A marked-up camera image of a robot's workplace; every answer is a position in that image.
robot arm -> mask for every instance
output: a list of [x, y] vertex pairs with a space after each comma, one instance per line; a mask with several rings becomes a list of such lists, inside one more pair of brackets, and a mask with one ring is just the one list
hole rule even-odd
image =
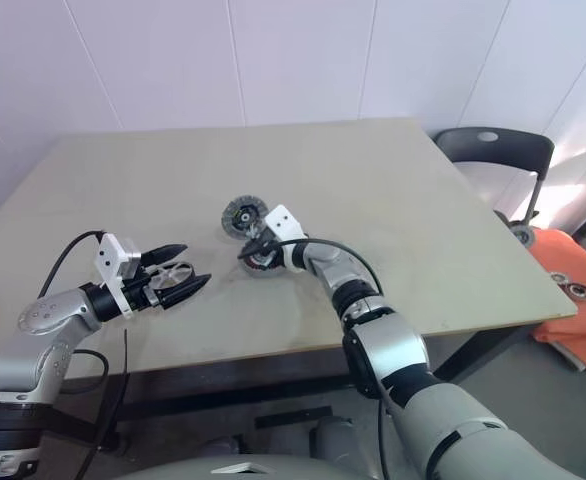
[[206, 284], [211, 276], [196, 276], [188, 264], [164, 264], [185, 248], [140, 254], [130, 242], [104, 234], [95, 260], [103, 284], [40, 298], [22, 312], [0, 352], [0, 478], [35, 473], [48, 415], [83, 339], [119, 315], [169, 308]]
[[[271, 270], [306, 270], [320, 280], [340, 319], [358, 390], [383, 399], [423, 478], [577, 478], [466, 391], [435, 378], [422, 337], [373, 287], [360, 262], [334, 246], [305, 243], [299, 223], [282, 205], [264, 218], [259, 234], [254, 232], [240, 255], [249, 270], [258, 264], [263, 270], [270, 257]], [[273, 246], [287, 241], [294, 245], [274, 254]]]

white wall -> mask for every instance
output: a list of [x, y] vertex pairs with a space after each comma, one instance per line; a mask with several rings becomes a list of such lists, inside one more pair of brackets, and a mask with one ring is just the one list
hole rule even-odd
[[[0, 0], [0, 204], [68, 132], [418, 117], [550, 136], [586, 216], [586, 0]], [[532, 179], [468, 171], [518, 214]]]

beige tabletop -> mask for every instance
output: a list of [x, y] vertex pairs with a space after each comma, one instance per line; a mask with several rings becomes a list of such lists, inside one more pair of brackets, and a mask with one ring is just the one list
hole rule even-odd
[[[141, 250], [189, 245], [213, 278], [170, 310], [114, 320], [83, 342], [117, 370], [129, 328], [131, 370], [334, 346], [341, 332], [306, 273], [249, 277], [220, 214], [242, 194], [286, 205], [312, 236], [339, 240], [378, 272], [388, 299], [423, 334], [539, 322], [575, 313], [411, 119], [67, 137], [0, 208], [0, 345], [77, 234], [104, 228]], [[51, 292], [97, 281], [95, 242]], [[69, 376], [99, 366], [74, 360]]]

wire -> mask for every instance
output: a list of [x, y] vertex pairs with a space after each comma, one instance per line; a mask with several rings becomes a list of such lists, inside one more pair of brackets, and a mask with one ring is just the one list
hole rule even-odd
[[371, 267], [371, 265], [366, 260], [364, 260], [364, 258], [359, 253], [357, 253], [355, 250], [347, 247], [346, 245], [344, 245], [340, 242], [334, 242], [333, 240], [324, 240], [322, 238], [296, 238], [293, 240], [286, 240], [284, 242], [271, 243], [271, 244], [265, 245], [260, 248], [255, 248], [253, 250], [250, 250], [248, 252], [245, 252], [245, 253], [238, 255], [237, 258], [242, 260], [244, 258], [250, 257], [251, 255], [255, 255], [256, 253], [262, 252], [264, 250], [271, 251], [271, 250], [275, 250], [276, 248], [284, 247], [286, 245], [297, 245], [300, 243], [318, 243], [321, 245], [330, 245], [332, 247], [339, 248], [340, 250], [344, 250], [346, 253], [357, 258], [360, 261], [360, 263], [362, 265], [364, 265], [366, 270], [369, 272], [369, 275], [371, 275], [371, 278], [375, 282], [375, 288], [377, 288], [378, 293], [380, 295], [384, 295], [384, 289], [382, 288], [382, 284], [380, 283], [380, 280], [377, 278], [377, 275], [375, 274], [373, 267]]
[[380, 399], [377, 407], [377, 448], [380, 452], [380, 465], [382, 465], [382, 478], [389, 480], [389, 469], [386, 465], [386, 452], [384, 451], [384, 401]]
[[120, 405], [122, 405], [122, 401], [124, 400], [124, 395], [126, 394], [126, 388], [129, 384], [129, 367], [128, 367], [128, 358], [129, 358], [129, 341], [128, 341], [128, 331], [124, 329], [124, 367], [122, 368], [122, 383], [120, 384], [120, 390], [117, 395], [117, 399], [111, 405], [111, 411], [108, 415], [105, 416], [104, 422], [100, 425], [97, 434], [95, 435], [95, 440], [91, 445], [91, 449], [84, 457], [84, 461], [80, 466], [77, 474], [75, 475], [75, 480], [82, 480], [84, 475], [88, 471], [89, 467], [91, 466], [91, 462], [95, 457], [100, 445], [106, 438], [106, 434], [109, 432], [113, 421], [115, 420], [115, 416], [117, 414]]
[[78, 243], [80, 243], [86, 237], [91, 237], [93, 235], [95, 235], [95, 238], [97, 238], [97, 241], [99, 243], [102, 241], [102, 235], [104, 235], [104, 233], [106, 233], [104, 230], [89, 230], [88, 232], [84, 232], [83, 234], [75, 237], [71, 241], [71, 243], [69, 243], [66, 246], [66, 248], [62, 251], [60, 256], [57, 258], [57, 260], [53, 264], [53, 267], [51, 267], [51, 271], [49, 272], [49, 275], [46, 277], [46, 280], [44, 281], [44, 285], [42, 285], [42, 288], [40, 289], [40, 293], [38, 294], [37, 298], [42, 298], [44, 295], [46, 295], [46, 292], [48, 292], [49, 287], [51, 286], [51, 282], [55, 278], [57, 271], [60, 269], [60, 265], [62, 265], [62, 262], [64, 262], [64, 259], [66, 258], [66, 256], [69, 254], [69, 252], [71, 250], [73, 250], [73, 248]]
[[88, 392], [92, 392], [93, 390], [97, 390], [104, 383], [104, 381], [106, 380], [106, 378], [108, 377], [108, 374], [109, 374], [109, 361], [100, 352], [96, 352], [95, 350], [88, 350], [88, 349], [80, 348], [77, 350], [73, 350], [73, 355], [75, 355], [75, 354], [91, 355], [91, 356], [97, 358], [100, 362], [102, 362], [102, 375], [100, 375], [100, 378], [97, 381], [91, 383], [90, 385], [86, 385], [84, 387], [60, 389], [60, 393], [64, 394], [64, 395], [80, 395], [82, 393], [88, 393]]

black chair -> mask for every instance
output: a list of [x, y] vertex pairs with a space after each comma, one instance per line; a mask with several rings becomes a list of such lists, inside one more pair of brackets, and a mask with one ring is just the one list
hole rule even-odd
[[435, 144], [453, 163], [496, 163], [537, 173], [526, 214], [518, 222], [528, 225], [549, 171], [555, 148], [551, 140], [542, 135], [505, 128], [464, 127], [440, 132], [435, 137]]

